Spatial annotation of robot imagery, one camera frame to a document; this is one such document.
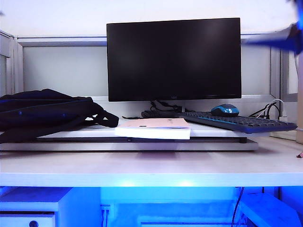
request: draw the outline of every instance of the monitor screen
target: monitor screen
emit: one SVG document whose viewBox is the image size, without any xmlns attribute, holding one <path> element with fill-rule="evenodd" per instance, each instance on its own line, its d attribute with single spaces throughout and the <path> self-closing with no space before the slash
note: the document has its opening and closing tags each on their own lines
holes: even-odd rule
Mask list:
<svg viewBox="0 0 303 227">
<path fill-rule="evenodd" d="M 107 24 L 109 101 L 241 97 L 240 19 Z"/>
</svg>

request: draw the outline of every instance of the blue object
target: blue object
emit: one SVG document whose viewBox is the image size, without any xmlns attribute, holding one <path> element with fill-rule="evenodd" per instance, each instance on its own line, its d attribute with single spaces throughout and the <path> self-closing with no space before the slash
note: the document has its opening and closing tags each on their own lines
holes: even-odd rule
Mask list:
<svg viewBox="0 0 303 227">
<path fill-rule="evenodd" d="M 278 32 L 250 38 L 242 44 L 272 46 L 283 50 L 293 51 L 295 54 L 303 50 L 303 0 L 294 0 L 297 4 L 299 21 Z"/>
<path fill-rule="evenodd" d="M 232 104 L 223 104 L 211 109 L 213 116 L 235 117 L 239 114 L 239 110 Z"/>
<path fill-rule="evenodd" d="M 302 227 L 296 210 L 267 193 L 244 194 L 240 209 L 259 227 Z"/>
</svg>

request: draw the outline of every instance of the book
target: book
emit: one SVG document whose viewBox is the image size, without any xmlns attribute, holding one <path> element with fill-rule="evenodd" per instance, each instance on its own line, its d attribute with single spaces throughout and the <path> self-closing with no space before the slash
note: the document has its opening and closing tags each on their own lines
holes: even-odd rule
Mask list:
<svg viewBox="0 0 303 227">
<path fill-rule="evenodd" d="M 183 118 L 128 120 L 115 128 L 115 135 L 147 139 L 189 140 L 190 127 Z"/>
</svg>

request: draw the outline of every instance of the backpack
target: backpack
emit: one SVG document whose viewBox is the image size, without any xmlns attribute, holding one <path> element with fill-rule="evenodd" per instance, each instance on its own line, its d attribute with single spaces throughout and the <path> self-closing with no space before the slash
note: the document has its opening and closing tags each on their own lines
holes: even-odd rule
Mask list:
<svg viewBox="0 0 303 227">
<path fill-rule="evenodd" d="M 34 140 L 96 123 L 116 127 L 118 121 L 91 97 L 71 97 L 50 89 L 0 97 L 0 131 L 4 131 L 0 143 Z"/>
</svg>

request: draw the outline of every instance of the white desk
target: white desk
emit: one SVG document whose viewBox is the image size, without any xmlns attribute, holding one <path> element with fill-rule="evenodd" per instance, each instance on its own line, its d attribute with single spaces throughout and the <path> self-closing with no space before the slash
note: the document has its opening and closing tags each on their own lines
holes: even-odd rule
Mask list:
<svg viewBox="0 0 303 227">
<path fill-rule="evenodd" d="M 303 145 L 254 138 L 257 151 L 1 153 L 2 186 L 299 186 Z"/>
</svg>

